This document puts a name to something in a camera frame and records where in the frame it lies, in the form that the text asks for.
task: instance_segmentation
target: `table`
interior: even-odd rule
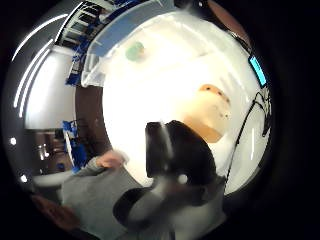
[[[200,86],[213,84],[230,98],[232,105],[232,127],[217,143],[208,144],[217,173],[226,175],[242,121],[260,90],[248,54],[228,33],[183,13],[151,21],[143,24],[143,30],[137,29],[123,39],[112,56],[101,63],[101,71],[107,73],[102,106],[110,142],[128,156],[125,168],[133,178],[150,186],[153,180],[147,177],[145,159],[147,123],[182,121],[184,109]],[[145,48],[137,62],[125,57],[126,49],[135,41],[141,41]],[[234,184],[232,188],[227,186],[226,193],[245,184],[264,152],[265,139],[260,147],[255,145],[260,125],[249,125],[253,130],[247,131],[243,147],[237,149],[234,174],[228,182]]]

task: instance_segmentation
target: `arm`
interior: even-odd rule
[[[92,158],[85,168],[81,169],[76,174],[72,175],[68,178],[78,178],[85,176],[96,176],[106,169],[116,169],[122,167],[124,163],[124,158],[120,155],[120,153],[115,152],[113,150],[107,151],[101,156],[97,156]]]

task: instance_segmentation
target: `gray shirt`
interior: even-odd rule
[[[80,229],[101,240],[168,239],[165,228],[153,227],[140,233],[129,232],[116,220],[112,212],[114,204],[127,190],[140,188],[141,185],[124,167],[117,170],[98,167],[96,159],[92,158],[85,168],[62,184],[62,204],[73,209],[80,220]],[[148,203],[159,202],[154,194],[148,194],[144,200],[133,208],[133,215],[138,218],[150,209]]]

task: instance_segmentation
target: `white wall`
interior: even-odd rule
[[[54,46],[38,71],[26,108],[27,129],[61,128],[62,120],[75,118],[75,88],[65,85],[73,51]]]

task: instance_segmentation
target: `blue object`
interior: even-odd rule
[[[72,132],[74,137],[78,136],[77,126],[74,121],[62,121],[62,129],[68,132]]]
[[[71,85],[71,86],[76,86],[79,84],[81,80],[80,74],[78,73],[70,73],[68,79],[66,80],[65,84],[66,85]]]
[[[266,77],[264,76],[264,73],[260,67],[260,64],[259,64],[257,58],[254,55],[252,55],[249,58],[249,62],[250,62],[252,69],[256,73],[257,78],[259,79],[260,87],[261,88],[264,87],[264,85],[267,83],[267,80],[266,80]]]

